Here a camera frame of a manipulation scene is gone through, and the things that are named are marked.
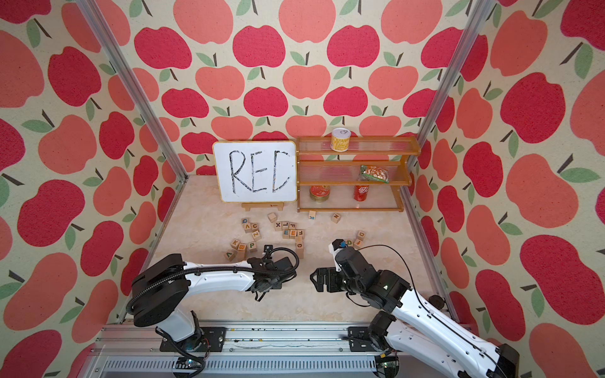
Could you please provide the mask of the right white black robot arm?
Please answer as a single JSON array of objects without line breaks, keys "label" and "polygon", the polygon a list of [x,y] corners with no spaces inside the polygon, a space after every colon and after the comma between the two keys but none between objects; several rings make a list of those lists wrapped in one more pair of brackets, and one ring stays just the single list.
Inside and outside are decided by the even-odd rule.
[{"label": "right white black robot arm", "polygon": [[378,351],[401,351],[448,377],[517,377],[520,355],[483,340],[424,299],[389,270],[377,270],[341,239],[329,246],[334,265],[310,274],[316,291],[356,294],[379,312],[367,335]]}]

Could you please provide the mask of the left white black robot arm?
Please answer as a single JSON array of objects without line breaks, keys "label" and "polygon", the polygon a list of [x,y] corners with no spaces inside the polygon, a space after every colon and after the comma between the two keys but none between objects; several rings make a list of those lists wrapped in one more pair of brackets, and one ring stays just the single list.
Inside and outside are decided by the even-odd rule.
[{"label": "left white black robot arm", "polygon": [[280,290],[296,277],[300,259],[285,247],[271,248],[260,258],[225,265],[186,262],[180,254],[162,258],[132,282],[126,310],[140,328],[155,327],[157,334],[185,356],[200,347],[211,348],[195,312],[180,305],[194,295],[219,292],[250,292],[260,302],[266,293]]}]

